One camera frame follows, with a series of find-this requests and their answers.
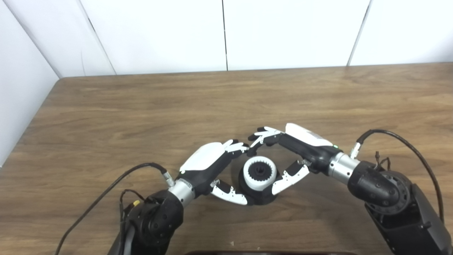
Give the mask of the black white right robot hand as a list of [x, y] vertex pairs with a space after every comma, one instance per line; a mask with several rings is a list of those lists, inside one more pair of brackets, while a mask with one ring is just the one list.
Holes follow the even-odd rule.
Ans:
[[301, 162], [295, 161], [284, 170], [281, 178], [272, 184], [272, 195], [296, 184], [310, 172], [329, 175], [331, 166], [344, 155], [330, 141], [294, 123], [287, 123], [284, 131], [268, 126], [260, 127], [248, 140], [253, 142], [247, 151], [248, 157], [256, 156], [257, 149], [264, 144], [279, 144], [302, 158]]

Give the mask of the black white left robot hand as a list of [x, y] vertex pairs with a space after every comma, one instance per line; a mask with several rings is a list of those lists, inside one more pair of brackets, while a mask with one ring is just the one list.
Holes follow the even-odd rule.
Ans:
[[197, 149], [183, 165], [174, 186], [168, 190], [187, 207], [194, 199], [204, 195], [214, 195], [227, 202], [239, 205], [253, 205], [250, 197], [235, 190], [233, 186], [218, 179], [220, 173], [242, 154], [249, 146], [238, 140], [225, 143], [212, 142]]

